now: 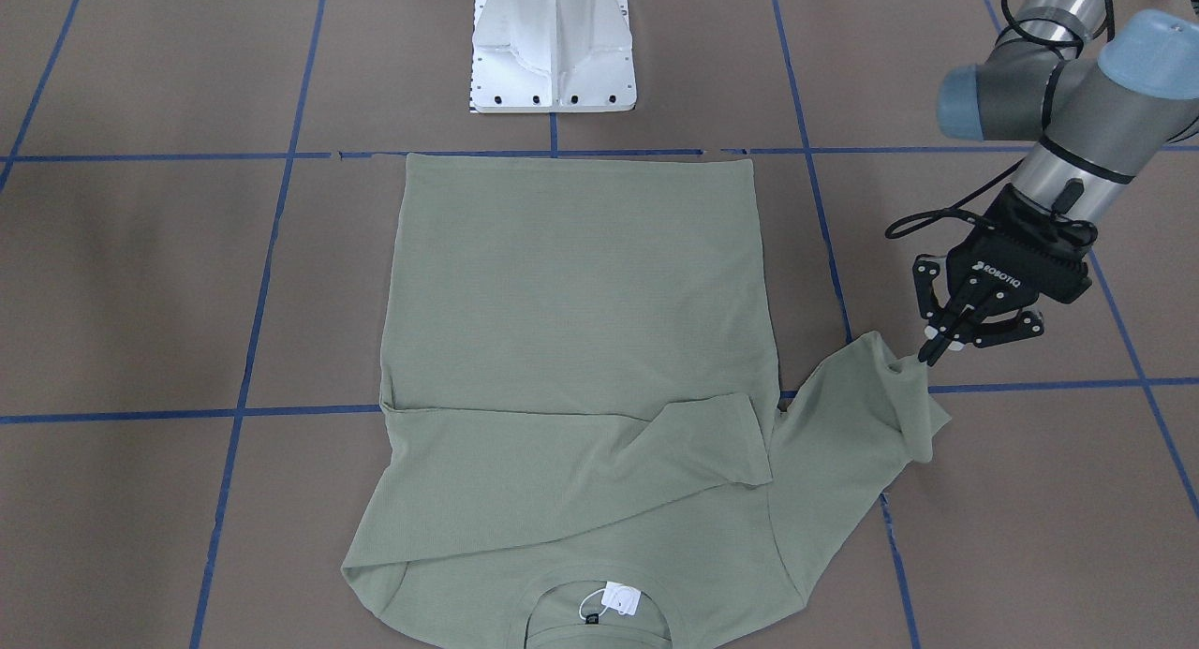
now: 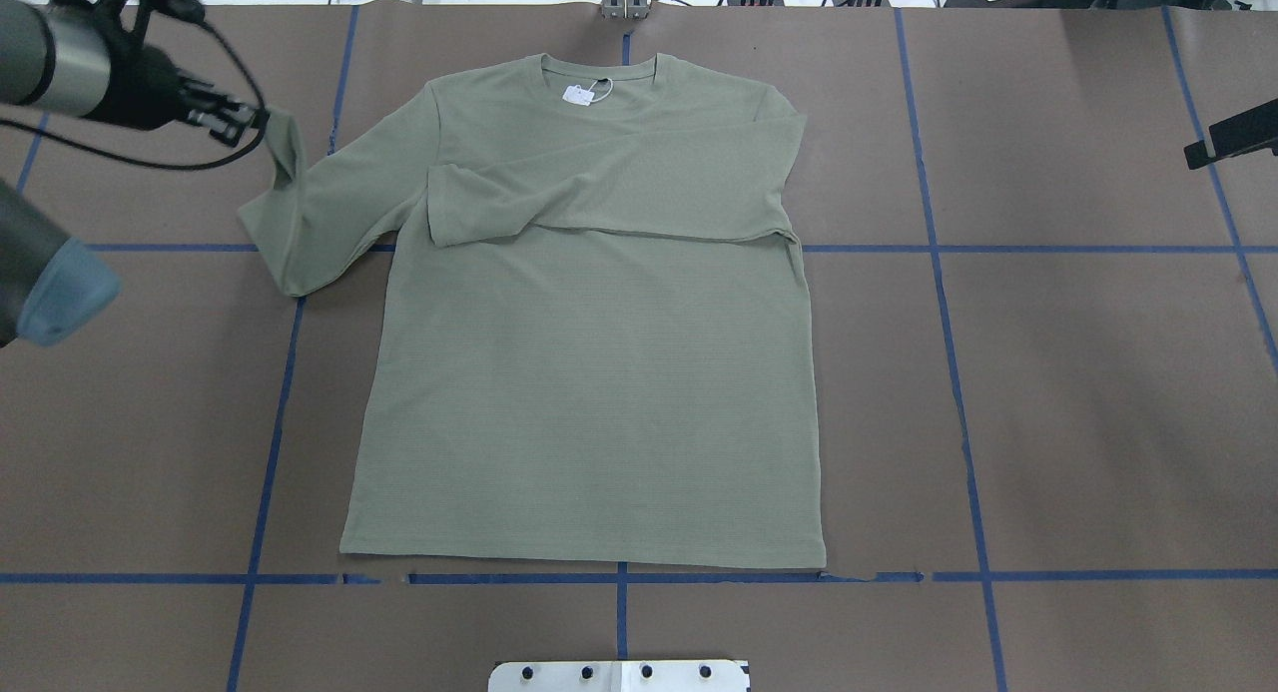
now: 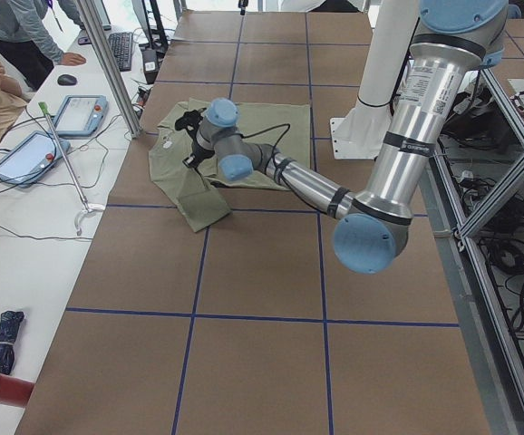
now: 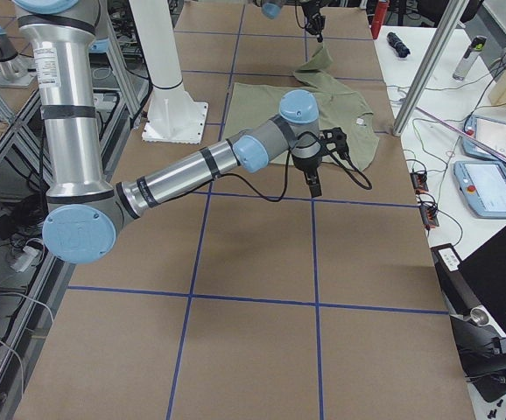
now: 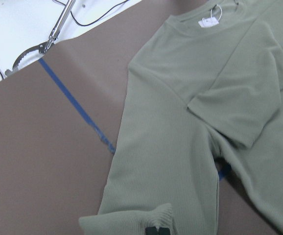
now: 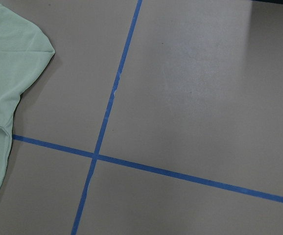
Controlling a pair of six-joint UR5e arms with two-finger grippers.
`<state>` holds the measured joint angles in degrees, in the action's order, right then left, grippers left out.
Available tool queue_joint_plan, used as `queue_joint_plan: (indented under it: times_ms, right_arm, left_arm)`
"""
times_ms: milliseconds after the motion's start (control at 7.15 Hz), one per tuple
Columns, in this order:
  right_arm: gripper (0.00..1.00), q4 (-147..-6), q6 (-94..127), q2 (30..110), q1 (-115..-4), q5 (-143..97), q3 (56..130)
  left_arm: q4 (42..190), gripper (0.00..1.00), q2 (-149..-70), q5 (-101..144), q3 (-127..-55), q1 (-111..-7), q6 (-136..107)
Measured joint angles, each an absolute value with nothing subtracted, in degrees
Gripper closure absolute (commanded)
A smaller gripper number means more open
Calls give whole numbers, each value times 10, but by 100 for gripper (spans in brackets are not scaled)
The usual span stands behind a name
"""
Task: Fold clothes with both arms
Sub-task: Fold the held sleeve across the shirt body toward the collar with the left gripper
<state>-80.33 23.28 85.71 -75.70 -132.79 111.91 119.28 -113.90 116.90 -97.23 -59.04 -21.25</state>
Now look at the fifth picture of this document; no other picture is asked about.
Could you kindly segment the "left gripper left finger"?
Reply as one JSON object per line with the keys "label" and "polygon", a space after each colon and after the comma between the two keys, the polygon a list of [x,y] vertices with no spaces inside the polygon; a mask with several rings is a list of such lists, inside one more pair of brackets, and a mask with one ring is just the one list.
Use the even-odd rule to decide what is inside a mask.
{"label": "left gripper left finger", "polygon": [[156,227],[147,227],[145,228],[146,235],[159,235],[159,231]]}

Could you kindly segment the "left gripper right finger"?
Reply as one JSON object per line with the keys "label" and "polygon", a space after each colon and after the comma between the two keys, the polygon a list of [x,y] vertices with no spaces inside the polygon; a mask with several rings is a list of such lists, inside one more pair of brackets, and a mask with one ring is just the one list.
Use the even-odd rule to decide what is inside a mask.
{"label": "left gripper right finger", "polygon": [[169,228],[160,227],[159,228],[159,235],[170,235],[170,229]]}

